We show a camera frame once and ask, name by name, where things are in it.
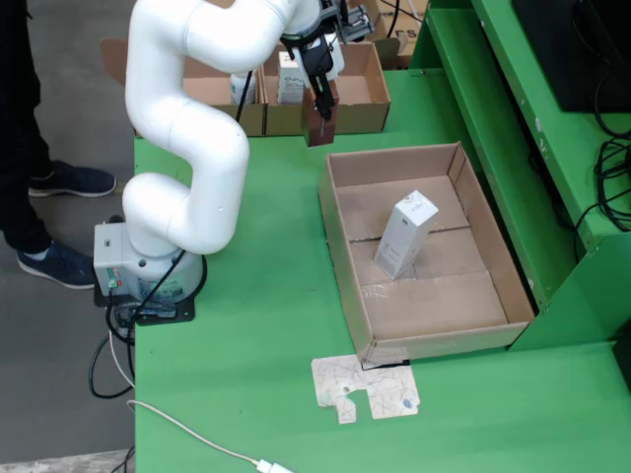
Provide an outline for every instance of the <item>dark blue sneaker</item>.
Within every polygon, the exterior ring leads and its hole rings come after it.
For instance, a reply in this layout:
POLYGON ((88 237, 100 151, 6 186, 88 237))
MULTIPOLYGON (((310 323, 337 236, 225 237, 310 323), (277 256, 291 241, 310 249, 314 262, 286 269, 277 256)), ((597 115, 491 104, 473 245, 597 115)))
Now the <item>dark blue sneaker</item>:
POLYGON ((102 170, 75 168, 61 161, 53 161, 52 168, 51 175, 31 179, 31 197, 48 197, 55 194, 103 197, 111 194, 116 188, 115 177, 102 170))
POLYGON ((69 289, 92 289, 92 258, 54 241, 41 261, 18 252, 18 264, 27 273, 50 279, 69 289))

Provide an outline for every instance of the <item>white box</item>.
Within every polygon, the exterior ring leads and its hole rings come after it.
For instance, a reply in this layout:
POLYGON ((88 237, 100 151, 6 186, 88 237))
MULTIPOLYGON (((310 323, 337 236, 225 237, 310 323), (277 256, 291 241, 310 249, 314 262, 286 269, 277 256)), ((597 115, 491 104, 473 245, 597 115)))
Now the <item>white box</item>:
POLYGON ((418 190, 396 204, 379 243, 375 264, 391 279, 398 278, 414 262, 437 214, 436 206, 418 190))
POLYGON ((303 102, 304 80, 300 66, 287 51, 278 53, 278 103, 298 105, 303 102))

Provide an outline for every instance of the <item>white cable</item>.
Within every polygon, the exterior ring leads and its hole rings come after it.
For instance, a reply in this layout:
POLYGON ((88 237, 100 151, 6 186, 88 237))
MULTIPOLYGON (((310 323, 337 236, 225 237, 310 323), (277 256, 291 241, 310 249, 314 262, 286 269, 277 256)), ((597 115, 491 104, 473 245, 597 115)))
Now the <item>white cable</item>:
POLYGON ((118 358, 116 357, 116 352, 114 351, 114 342, 112 340, 111 330, 109 331, 109 347, 111 348, 111 357, 114 358, 114 362, 116 363, 118 371, 120 372, 120 374, 122 374, 122 377, 125 378, 125 381, 127 381, 127 383, 135 389, 135 384, 131 381, 131 379, 129 379, 129 377, 127 377, 127 374, 125 374, 125 372, 120 367, 120 363, 118 362, 118 358))
POLYGON ((224 448, 220 445, 218 445, 217 443, 213 443, 212 441, 210 441, 209 439, 205 439, 204 437, 202 437, 200 434, 192 431, 191 429, 189 429, 187 426, 185 426, 182 422, 177 421, 176 419, 174 419, 173 417, 171 417, 168 414, 165 414, 164 412, 162 412, 160 409, 155 408, 154 406, 147 404, 145 402, 141 402, 141 401, 135 401, 135 400, 129 400, 127 401, 127 405, 131 406, 132 404, 136 404, 139 406, 144 407, 145 409, 149 409, 150 411, 155 412, 156 414, 158 414, 159 416, 163 417, 164 419, 168 420, 169 422, 171 422, 172 424, 175 424, 176 426, 178 426, 179 428, 181 428, 183 431, 185 431, 186 433, 194 436, 196 439, 203 441, 204 443, 206 443, 209 446, 212 446, 213 448, 216 448, 220 451, 223 451, 224 453, 228 453, 229 455, 232 455, 236 458, 240 458, 241 460, 245 460, 245 461, 249 461, 252 465, 254 466, 258 466, 258 461, 254 460, 253 458, 250 458, 249 456, 245 456, 245 455, 241 455, 238 453, 234 453, 231 450, 228 450, 227 448, 224 448))

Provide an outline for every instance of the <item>green table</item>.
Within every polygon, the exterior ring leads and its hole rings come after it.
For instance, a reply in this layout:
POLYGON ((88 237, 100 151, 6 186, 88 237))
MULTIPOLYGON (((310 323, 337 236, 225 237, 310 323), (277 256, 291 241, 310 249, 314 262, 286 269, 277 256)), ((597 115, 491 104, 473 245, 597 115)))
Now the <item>green table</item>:
MULTIPOLYGON (((191 323, 142 327, 137 398, 235 451, 296 472, 623 471, 631 397, 607 344, 413 363, 418 416, 358 422, 317 407, 311 360, 353 353, 321 222, 326 152, 451 143, 477 161, 440 71, 386 73, 386 132, 251 139, 237 234, 208 257, 191 323)), ((183 161, 136 140, 137 171, 190 179, 183 161)), ((151 412, 136 413, 137 471, 252 472, 151 412)))

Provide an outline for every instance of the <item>gray floor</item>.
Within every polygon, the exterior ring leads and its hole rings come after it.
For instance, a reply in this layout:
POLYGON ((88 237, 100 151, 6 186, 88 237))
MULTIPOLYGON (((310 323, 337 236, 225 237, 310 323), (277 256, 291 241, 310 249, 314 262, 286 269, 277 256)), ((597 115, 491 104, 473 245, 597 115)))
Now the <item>gray floor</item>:
MULTIPOLYGON (((104 72, 99 39, 126 36, 132 0, 30 0, 38 110, 53 158, 132 174, 123 90, 104 72)), ((94 224, 120 213, 120 195, 35 202, 55 238, 92 253, 94 224)), ((126 449, 132 414, 87 385, 90 357, 105 336, 91 294, 27 276, 0 241, 0 463, 126 449)), ((122 386, 105 356, 102 390, 122 386)))

